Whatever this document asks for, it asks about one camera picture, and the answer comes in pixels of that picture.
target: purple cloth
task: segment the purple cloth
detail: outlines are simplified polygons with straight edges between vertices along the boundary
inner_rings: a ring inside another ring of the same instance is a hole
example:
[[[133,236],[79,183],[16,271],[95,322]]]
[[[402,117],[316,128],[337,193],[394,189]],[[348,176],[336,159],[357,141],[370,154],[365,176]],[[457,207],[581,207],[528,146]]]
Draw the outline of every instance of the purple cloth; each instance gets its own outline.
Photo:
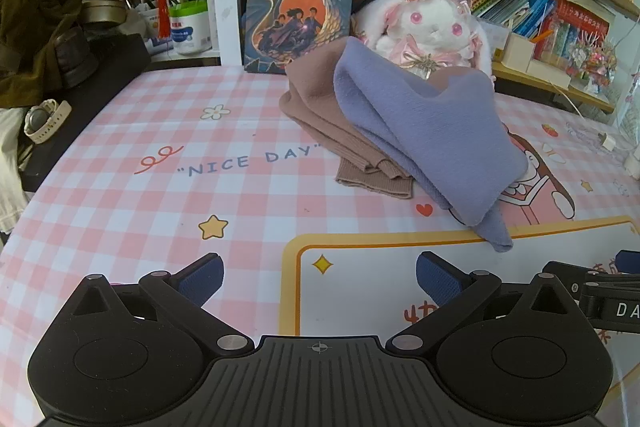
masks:
[[[484,73],[444,68],[427,82],[349,38],[334,88],[347,119],[441,208],[495,250],[513,246],[497,200],[527,159],[505,131]]]

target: pen holder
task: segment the pen holder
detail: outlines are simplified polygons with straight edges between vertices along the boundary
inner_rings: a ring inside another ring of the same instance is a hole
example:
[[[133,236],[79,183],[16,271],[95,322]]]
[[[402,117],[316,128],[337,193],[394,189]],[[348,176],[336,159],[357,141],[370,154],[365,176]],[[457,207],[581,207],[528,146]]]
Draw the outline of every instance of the pen holder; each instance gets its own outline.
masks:
[[[180,55],[193,55],[211,49],[211,30],[207,1],[191,1],[169,8],[171,38]]]

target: olive green jacket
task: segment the olive green jacket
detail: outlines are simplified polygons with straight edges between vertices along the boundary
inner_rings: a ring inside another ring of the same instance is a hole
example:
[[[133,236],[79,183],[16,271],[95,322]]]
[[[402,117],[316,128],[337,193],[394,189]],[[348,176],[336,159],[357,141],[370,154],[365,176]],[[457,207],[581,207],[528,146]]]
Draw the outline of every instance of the olive green jacket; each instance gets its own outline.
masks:
[[[82,0],[0,0],[0,107],[38,105],[62,88],[53,41],[81,7]]]

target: white cloth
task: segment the white cloth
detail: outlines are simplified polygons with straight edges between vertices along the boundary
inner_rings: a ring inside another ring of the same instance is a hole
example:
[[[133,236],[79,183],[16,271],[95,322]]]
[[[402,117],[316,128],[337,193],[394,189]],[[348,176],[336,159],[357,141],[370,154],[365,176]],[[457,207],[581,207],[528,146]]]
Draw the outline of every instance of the white cloth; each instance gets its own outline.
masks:
[[[18,134],[25,107],[0,108],[0,232],[11,232],[29,202],[18,174]]]

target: pink bow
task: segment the pink bow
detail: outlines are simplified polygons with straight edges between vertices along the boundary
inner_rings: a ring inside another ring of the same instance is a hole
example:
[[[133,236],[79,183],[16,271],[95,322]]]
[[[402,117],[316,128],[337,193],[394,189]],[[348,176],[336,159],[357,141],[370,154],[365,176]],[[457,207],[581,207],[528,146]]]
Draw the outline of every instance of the pink bow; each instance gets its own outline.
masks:
[[[427,73],[427,77],[433,71],[448,66],[457,66],[462,56],[456,52],[438,52],[425,54],[414,39],[414,36],[407,35],[401,39],[391,50],[389,60],[401,68],[419,68]]]

